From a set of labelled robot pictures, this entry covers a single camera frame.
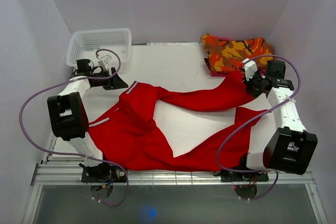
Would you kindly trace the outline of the red trousers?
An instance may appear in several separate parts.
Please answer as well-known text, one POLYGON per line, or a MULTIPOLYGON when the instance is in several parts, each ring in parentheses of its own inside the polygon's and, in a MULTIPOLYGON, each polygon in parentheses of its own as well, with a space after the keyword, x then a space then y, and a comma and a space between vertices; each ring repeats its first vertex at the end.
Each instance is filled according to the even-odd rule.
POLYGON ((238 71, 228 74, 214 89, 192 92, 173 92, 136 81, 113 107, 90 123, 89 135, 107 160, 130 170, 215 172, 222 167, 234 168, 247 154, 251 128, 258 121, 258 111, 245 108, 251 100, 238 71), (154 120, 159 100, 196 112, 235 109, 234 124, 174 157, 154 120))

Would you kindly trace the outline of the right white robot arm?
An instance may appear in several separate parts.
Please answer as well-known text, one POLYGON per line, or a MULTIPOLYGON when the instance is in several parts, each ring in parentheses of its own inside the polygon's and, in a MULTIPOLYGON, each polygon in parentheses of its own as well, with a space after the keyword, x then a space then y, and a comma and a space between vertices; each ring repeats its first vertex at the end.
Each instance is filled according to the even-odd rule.
POLYGON ((242 64, 247 92, 254 98, 264 94, 273 108, 275 132, 259 142, 255 151, 248 152, 246 162, 237 167, 238 177, 250 180, 256 170, 270 169, 304 174, 318 139, 307 131, 299 117, 292 98, 295 88, 292 81, 285 78, 285 62, 269 60, 265 71, 258 70, 253 60, 245 59, 242 64))

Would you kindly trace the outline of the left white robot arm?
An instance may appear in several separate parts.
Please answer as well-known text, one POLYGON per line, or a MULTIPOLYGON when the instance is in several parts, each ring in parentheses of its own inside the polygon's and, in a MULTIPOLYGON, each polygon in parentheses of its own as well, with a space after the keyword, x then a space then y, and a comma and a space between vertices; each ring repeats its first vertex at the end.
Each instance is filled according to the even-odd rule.
POLYGON ((70 75, 70 81, 62 92, 47 99, 52 132, 84 155, 80 166, 86 176, 108 181, 112 176, 111 165, 98 161, 103 159, 103 153, 89 138, 89 120, 82 98, 90 88, 117 90, 128 85, 118 76, 116 68, 108 69, 106 60, 99 60, 97 66, 89 59, 77 60, 77 69, 70 75))

